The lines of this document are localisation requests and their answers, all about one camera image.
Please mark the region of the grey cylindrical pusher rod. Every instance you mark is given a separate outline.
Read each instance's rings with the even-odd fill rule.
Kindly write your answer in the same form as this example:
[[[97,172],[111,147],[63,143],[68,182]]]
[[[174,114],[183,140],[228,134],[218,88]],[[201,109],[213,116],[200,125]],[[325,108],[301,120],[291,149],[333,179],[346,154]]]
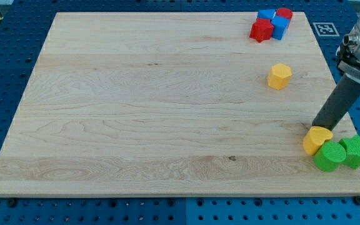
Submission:
[[[336,87],[312,121],[332,131],[360,96],[360,80],[348,74],[342,76]]]

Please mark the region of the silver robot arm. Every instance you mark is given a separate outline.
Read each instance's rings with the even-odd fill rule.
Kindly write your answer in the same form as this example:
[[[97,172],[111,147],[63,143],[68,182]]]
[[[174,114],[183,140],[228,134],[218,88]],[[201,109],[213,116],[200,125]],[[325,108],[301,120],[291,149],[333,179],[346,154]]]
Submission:
[[[360,96],[360,17],[337,51],[342,77],[312,121],[332,131]]]

